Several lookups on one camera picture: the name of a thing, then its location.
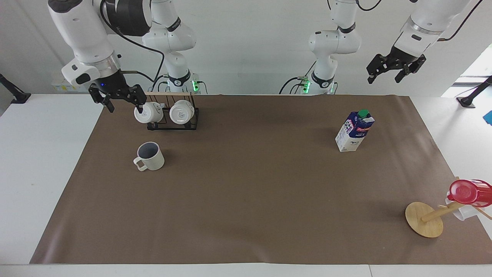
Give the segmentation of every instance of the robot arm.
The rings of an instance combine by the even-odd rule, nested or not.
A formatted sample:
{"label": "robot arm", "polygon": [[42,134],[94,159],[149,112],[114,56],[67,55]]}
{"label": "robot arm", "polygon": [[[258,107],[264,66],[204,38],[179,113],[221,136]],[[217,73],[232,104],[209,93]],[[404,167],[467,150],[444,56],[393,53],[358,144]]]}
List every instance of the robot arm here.
{"label": "robot arm", "polygon": [[[125,35],[144,32],[145,28],[148,32],[151,21],[145,18],[146,2],[150,11],[149,0],[141,0],[137,9],[135,3],[138,1],[119,0],[118,6],[111,6],[114,0],[107,0],[106,16],[112,26]],[[89,88],[92,99],[108,107],[111,112],[114,110],[111,99],[125,100],[134,104],[139,112],[142,112],[142,105],[145,104],[147,97],[140,85],[130,87],[126,83],[118,57],[98,17],[99,5],[102,4],[104,3],[101,3],[101,0],[94,3],[91,0],[48,1],[50,15],[75,55],[75,58],[61,71],[66,80],[73,85],[93,81]],[[119,22],[116,20],[125,16],[132,17],[133,21],[127,23],[126,20]]]}
{"label": "robot arm", "polygon": [[164,64],[169,74],[172,92],[198,91],[193,72],[185,57],[178,51],[189,50],[196,45],[194,32],[179,18],[172,0],[152,0],[150,32],[142,37],[145,46],[165,53]]}
{"label": "robot arm", "polygon": [[470,0],[418,0],[390,54],[376,55],[367,66],[369,84],[390,70],[401,70],[395,77],[397,83],[410,73],[417,73],[426,61],[424,52],[437,42],[468,3]]}
{"label": "robot arm", "polygon": [[315,32],[309,39],[311,51],[317,62],[309,77],[309,94],[326,94],[331,90],[338,62],[333,54],[351,54],[359,50],[361,36],[355,29],[357,13],[355,0],[336,0],[332,10],[332,20],[338,25],[336,31]]}

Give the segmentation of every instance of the red lid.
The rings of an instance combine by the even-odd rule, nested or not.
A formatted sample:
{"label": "red lid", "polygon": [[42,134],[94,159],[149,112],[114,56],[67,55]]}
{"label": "red lid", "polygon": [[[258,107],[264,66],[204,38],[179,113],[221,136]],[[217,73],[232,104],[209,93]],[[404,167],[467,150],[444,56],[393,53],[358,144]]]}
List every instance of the red lid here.
{"label": "red lid", "polygon": [[468,180],[455,181],[451,184],[449,192],[456,202],[465,205],[474,203],[478,197],[477,188]]}

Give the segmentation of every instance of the white mug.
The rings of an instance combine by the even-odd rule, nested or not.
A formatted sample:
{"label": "white mug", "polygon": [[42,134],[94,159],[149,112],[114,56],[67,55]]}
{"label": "white mug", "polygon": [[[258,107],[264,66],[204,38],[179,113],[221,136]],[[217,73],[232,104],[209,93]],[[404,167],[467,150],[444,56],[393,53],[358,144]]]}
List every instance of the white mug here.
{"label": "white mug", "polygon": [[[155,142],[146,142],[142,144],[137,150],[137,158],[133,160],[133,163],[137,166],[138,170],[159,170],[164,166],[164,156],[160,151],[159,144]],[[139,166],[138,162],[143,162],[144,166]]]}
{"label": "white mug", "polygon": [[195,115],[195,108],[186,100],[177,101],[169,111],[171,120],[179,125],[188,123]]}
{"label": "white mug", "polygon": [[143,108],[143,112],[139,113],[137,108],[133,111],[135,115],[135,119],[137,119],[140,123],[152,123],[159,122],[164,117],[164,112],[162,111],[162,107],[157,102],[148,102],[145,103]]}

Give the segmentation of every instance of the round wooden base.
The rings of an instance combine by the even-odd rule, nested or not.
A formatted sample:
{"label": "round wooden base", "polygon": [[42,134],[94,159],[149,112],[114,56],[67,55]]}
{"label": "round wooden base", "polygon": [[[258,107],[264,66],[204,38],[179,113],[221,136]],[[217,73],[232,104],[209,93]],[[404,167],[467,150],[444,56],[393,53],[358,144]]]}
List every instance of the round wooden base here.
{"label": "round wooden base", "polygon": [[422,216],[433,212],[434,209],[421,202],[413,202],[405,210],[406,221],[417,232],[417,234],[426,238],[437,238],[442,234],[444,226],[440,217],[429,222],[422,221]]}

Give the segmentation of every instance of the red pitcher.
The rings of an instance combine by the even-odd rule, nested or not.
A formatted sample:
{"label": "red pitcher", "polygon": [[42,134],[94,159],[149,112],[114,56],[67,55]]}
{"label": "red pitcher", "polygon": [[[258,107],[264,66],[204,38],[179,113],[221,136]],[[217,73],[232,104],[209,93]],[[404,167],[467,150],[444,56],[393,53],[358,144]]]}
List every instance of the red pitcher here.
{"label": "red pitcher", "polygon": [[458,180],[451,184],[448,199],[484,208],[492,205],[492,186],[482,180]]}

